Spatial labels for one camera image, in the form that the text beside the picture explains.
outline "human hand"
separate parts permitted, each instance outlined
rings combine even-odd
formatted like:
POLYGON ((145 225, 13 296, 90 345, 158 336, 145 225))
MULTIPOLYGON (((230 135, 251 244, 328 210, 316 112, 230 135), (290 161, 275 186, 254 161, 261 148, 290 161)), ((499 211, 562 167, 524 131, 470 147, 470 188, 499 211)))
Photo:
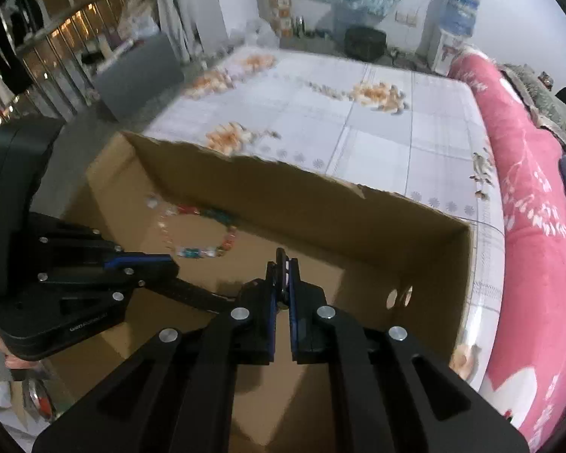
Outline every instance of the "human hand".
POLYGON ((27 370, 33 368, 37 362, 24 361, 12 354, 0 337, 0 351, 6 354, 6 367, 11 370, 27 370))

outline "cardboard box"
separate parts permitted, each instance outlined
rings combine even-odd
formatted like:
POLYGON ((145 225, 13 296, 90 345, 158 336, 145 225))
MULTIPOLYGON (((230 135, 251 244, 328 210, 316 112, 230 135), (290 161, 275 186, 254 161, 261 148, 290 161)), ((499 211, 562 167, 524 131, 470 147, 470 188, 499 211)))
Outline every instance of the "cardboard box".
MULTIPOLYGON (((448 362, 469 274, 469 228, 402 196, 348 185, 285 163, 225 159, 186 143, 117 135, 89 168, 67 218, 100 229, 127 251, 167 252, 160 212, 146 197, 216 207, 237 218, 234 248, 215 259, 176 258, 179 276, 235 294, 264 277, 282 246, 299 258, 302 279, 330 304, 372 328, 403 325, 448 362), (409 305, 404 292, 413 288, 409 305), (396 306, 386 308, 390 292, 396 306)), ((197 216, 169 222, 176 244, 216 245, 224 229, 197 216)), ((209 314, 137 289, 126 322, 55 355, 51 362, 76 398, 164 327, 200 328, 209 314)), ((231 452, 335 451, 326 365, 291 361, 288 314, 277 318, 276 359, 241 366, 231 452)))

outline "pink cloth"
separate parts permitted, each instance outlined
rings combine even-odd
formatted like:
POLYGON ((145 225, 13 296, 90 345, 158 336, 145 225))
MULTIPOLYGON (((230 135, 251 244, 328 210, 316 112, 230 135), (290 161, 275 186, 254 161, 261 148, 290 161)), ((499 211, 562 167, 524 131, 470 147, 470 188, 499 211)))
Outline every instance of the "pink cloth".
POLYGON ((566 407, 566 196, 562 149, 537 129, 496 67, 466 53, 450 77, 468 83, 490 138, 503 197, 503 303, 480 394, 536 451, 566 407))

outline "silver bolt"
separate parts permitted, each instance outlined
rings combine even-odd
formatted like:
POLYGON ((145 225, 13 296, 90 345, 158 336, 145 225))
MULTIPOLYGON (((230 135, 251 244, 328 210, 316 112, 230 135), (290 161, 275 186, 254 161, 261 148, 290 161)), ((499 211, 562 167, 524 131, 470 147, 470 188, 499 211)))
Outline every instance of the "silver bolt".
POLYGON ((392 327, 388 330, 388 334, 395 341, 403 341, 407 338, 407 331, 403 327, 392 327))
POLYGON ((327 305, 318 307, 317 315, 320 316, 321 318, 326 318, 326 319, 333 318, 335 316, 335 308, 327 305))
POLYGON ((175 328, 164 328, 159 332, 161 342, 173 342, 178 339, 178 330, 175 328))
POLYGON ((249 310, 245 307, 236 307, 230 312, 230 316, 235 320, 245 320, 249 317, 249 310))

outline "white curtain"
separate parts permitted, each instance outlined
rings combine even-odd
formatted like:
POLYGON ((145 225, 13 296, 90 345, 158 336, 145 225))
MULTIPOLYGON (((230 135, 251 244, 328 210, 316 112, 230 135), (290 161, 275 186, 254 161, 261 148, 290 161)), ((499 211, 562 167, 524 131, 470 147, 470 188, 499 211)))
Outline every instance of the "white curtain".
POLYGON ((187 63, 194 54, 193 21, 188 0, 157 0, 161 32, 167 34, 176 57, 187 63))

